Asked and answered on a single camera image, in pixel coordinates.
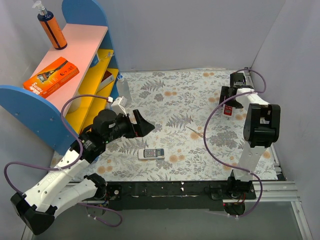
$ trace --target remote control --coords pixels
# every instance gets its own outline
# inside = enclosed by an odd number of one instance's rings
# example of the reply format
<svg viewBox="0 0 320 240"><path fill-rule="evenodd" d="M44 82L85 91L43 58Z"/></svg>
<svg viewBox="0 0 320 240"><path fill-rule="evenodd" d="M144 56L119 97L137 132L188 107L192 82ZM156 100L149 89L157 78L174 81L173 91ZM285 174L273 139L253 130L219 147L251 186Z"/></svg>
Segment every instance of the remote control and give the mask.
<svg viewBox="0 0 320 240"><path fill-rule="evenodd" d="M139 160L163 160L165 159L165 150L163 148L140 149L138 151Z"/></svg>

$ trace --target orange box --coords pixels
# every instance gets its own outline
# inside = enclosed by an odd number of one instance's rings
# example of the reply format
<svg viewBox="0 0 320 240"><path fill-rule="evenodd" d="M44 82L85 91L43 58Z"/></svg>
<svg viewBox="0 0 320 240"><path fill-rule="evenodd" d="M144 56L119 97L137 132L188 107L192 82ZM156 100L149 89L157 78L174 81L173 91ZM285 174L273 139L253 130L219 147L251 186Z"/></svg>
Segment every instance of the orange box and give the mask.
<svg viewBox="0 0 320 240"><path fill-rule="evenodd" d="M78 68L59 57L45 69L23 83L23 87L43 98L50 96L79 73Z"/></svg>

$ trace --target plastic bottle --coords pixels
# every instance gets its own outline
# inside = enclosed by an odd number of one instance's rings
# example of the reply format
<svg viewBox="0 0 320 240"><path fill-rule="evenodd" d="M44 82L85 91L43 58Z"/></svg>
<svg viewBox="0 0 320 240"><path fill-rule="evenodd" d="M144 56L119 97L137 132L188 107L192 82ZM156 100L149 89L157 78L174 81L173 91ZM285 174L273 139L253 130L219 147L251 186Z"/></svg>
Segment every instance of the plastic bottle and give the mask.
<svg viewBox="0 0 320 240"><path fill-rule="evenodd" d="M122 75L119 75L117 79L118 81L116 82L116 88L118 90L119 96L125 97L126 98L125 106L129 106L132 103L132 98L130 94L128 81L125 80Z"/></svg>
<svg viewBox="0 0 320 240"><path fill-rule="evenodd" d="M67 46L67 41L59 27L56 18L54 17L54 14L51 11L48 11L43 6L41 1L36 1L32 8L38 9L38 20L50 39L53 47L57 50L64 49Z"/></svg>

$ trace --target patterned mat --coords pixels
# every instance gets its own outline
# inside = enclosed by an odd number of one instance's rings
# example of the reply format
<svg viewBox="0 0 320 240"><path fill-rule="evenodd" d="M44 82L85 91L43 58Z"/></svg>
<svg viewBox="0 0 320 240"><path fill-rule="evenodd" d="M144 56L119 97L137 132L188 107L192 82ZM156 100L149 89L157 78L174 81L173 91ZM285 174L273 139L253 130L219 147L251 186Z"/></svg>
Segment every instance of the patterned mat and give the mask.
<svg viewBox="0 0 320 240"><path fill-rule="evenodd" d="M199 181L226 180L229 167L216 162L206 151L202 133L206 120L218 105L221 86L229 85L232 70L166 71L124 73L130 85L132 104L127 107L155 125L144 138L117 139L107 145L98 161L82 170L75 181L98 173L106 181ZM220 160L236 166L244 145L243 127L246 111L236 109L232 118L212 117L208 130L210 150ZM166 149L165 160L138 160L138 150ZM62 156L53 155L52 166ZM255 173L263 180L276 180L274 157L268 149L261 157Z"/></svg>

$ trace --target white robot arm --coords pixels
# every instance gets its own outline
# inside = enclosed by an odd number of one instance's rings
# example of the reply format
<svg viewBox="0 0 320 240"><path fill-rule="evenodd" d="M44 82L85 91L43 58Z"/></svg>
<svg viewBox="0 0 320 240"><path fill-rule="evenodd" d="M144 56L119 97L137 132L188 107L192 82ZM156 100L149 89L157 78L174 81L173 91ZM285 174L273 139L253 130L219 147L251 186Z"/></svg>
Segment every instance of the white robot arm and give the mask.
<svg viewBox="0 0 320 240"><path fill-rule="evenodd" d="M221 89L220 103L232 96L243 94L226 103L228 110L244 108L247 115L243 128L245 144L238 167L254 172L268 147L279 138L280 106L262 100L254 90L246 85L243 73L230 75L230 87ZM229 190L234 193L247 192L252 185L253 176L246 171L235 169L228 178Z"/></svg>
<svg viewBox="0 0 320 240"><path fill-rule="evenodd" d="M25 193L17 192L12 196L11 202L15 211L35 235L47 230L59 214L73 205L93 197L101 199L106 195L106 181L96 173L85 176L85 179L74 187L63 189L79 171L89 166L106 150L106 144L121 137L144 137L155 129L138 110L133 110L137 124L132 124L121 102L122 98L119 97L111 105L113 110L100 111L93 124L80 134L83 153L77 163L62 169L79 156L80 146L75 141L55 166L59 170L49 171Z"/></svg>

